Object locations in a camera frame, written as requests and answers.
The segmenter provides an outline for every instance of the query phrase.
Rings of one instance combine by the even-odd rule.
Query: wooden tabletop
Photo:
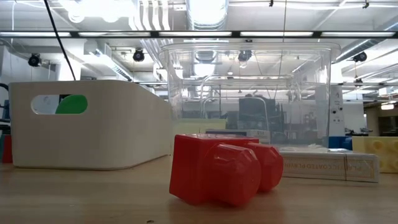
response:
[[[379,184],[283,178],[240,208],[169,194],[171,162],[76,171],[0,167],[0,223],[398,223],[398,175]]]

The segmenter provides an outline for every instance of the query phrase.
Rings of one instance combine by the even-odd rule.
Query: transparent storage container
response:
[[[194,43],[162,48],[174,134],[255,129],[277,146],[328,137],[331,62],[324,43]]]

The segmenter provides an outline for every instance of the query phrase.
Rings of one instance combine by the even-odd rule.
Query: white curved container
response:
[[[37,95],[86,96],[81,114],[37,114]],[[112,170],[170,154],[171,108],[117,80],[10,84],[12,155],[18,167]]]

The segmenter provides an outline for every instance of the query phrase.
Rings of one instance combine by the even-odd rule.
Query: red toy block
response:
[[[233,135],[176,135],[170,193],[194,205],[218,200],[238,206],[259,190],[270,190],[282,177],[283,159],[258,142]]]
[[[261,165],[261,183],[259,191],[267,192],[276,187],[284,171],[284,158],[272,146],[249,143],[245,147],[254,151]]]

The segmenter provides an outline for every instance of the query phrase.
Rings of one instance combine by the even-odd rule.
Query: white box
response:
[[[80,114],[38,114],[38,95],[84,95]],[[18,167],[112,170],[168,155],[170,105],[117,80],[10,84],[12,157]]]
[[[240,136],[258,138],[260,143],[269,144],[271,136],[269,131],[264,130],[239,130],[239,129],[206,129],[206,134],[236,134]]]
[[[379,182],[379,158],[373,154],[284,152],[284,177]]]

